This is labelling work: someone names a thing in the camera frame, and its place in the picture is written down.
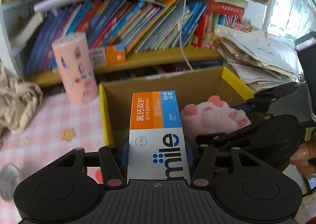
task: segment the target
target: toothpaste box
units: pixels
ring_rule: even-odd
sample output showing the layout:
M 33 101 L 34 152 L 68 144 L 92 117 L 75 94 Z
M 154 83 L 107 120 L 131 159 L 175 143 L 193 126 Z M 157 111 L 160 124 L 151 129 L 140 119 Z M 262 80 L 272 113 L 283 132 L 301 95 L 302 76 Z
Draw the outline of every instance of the toothpaste box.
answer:
M 134 93 L 127 179 L 179 178 L 191 181 L 175 92 Z

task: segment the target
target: pink plush toy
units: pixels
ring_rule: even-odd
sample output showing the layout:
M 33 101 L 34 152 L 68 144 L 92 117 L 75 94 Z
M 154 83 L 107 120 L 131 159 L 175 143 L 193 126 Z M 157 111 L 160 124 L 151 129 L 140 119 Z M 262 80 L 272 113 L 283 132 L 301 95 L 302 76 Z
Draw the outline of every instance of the pink plush toy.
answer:
M 231 133 L 251 123 L 244 111 L 230 108 L 219 96 L 197 106 L 187 105 L 180 115 L 183 132 L 190 139 L 201 134 Z

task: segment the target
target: human hand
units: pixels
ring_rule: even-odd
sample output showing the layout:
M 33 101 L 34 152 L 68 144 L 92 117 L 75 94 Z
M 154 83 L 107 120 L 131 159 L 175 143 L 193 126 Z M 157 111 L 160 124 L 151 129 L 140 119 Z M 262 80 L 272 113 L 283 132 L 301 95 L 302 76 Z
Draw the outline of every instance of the human hand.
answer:
M 308 141 L 299 146 L 290 157 L 290 163 L 296 165 L 298 172 L 305 178 L 316 178 L 316 168 L 308 162 L 314 157 L 316 157 L 316 141 Z

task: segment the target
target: blue label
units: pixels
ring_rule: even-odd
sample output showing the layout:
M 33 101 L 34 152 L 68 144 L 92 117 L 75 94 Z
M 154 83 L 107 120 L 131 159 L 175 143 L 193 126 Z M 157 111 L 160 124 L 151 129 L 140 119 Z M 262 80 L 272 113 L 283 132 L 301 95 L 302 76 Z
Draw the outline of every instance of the blue label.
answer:
M 164 128 L 181 128 L 181 119 L 174 91 L 161 91 L 162 120 Z

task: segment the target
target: pink checkered tablecloth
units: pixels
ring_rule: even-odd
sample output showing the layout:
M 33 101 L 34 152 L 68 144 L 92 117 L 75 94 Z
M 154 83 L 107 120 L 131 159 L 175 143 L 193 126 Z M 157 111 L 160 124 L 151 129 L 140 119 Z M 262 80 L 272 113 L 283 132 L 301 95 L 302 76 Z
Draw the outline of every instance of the pink checkered tablecloth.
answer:
M 70 142 L 62 140 L 63 131 L 70 128 L 77 136 Z M 25 178 L 76 147 L 97 151 L 104 146 L 99 98 L 81 106 L 70 104 L 66 94 L 45 98 L 24 133 L 12 135 L 7 131 L 3 141 L 0 169 L 13 163 Z M 96 170 L 88 168 L 88 175 L 96 179 Z M 17 224 L 20 220 L 16 207 L 0 198 L 0 223 Z

